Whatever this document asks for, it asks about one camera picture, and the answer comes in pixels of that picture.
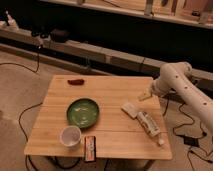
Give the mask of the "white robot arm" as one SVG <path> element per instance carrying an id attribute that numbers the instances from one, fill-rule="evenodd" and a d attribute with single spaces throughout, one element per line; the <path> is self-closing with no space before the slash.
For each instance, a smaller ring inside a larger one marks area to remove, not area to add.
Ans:
<path id="1" fill-rule="evenodd" d="M 171 89 L 188 104 L 213 134 L 213 100 L 191 83 L 192 66 L 188 62 L 166 63 L 160 67 L 159 77 L 139 96 L 140 101 L 153 95 L 164 96 Z"/>

